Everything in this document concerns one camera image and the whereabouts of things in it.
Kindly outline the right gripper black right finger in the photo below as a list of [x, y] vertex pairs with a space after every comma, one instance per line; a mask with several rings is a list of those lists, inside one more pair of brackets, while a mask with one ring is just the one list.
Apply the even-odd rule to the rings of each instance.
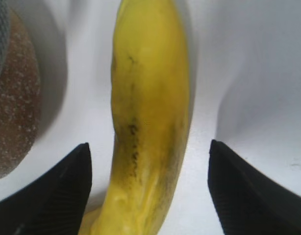
[[208, 188], [226, 235], [301, 235], [301, 197], [212, 140]]

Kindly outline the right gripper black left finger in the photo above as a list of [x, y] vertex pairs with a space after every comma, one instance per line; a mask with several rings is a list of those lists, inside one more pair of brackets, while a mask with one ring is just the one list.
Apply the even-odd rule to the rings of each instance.
[[88, 143], [0, 201], [0, 235], [76, 235], [92, 186]]

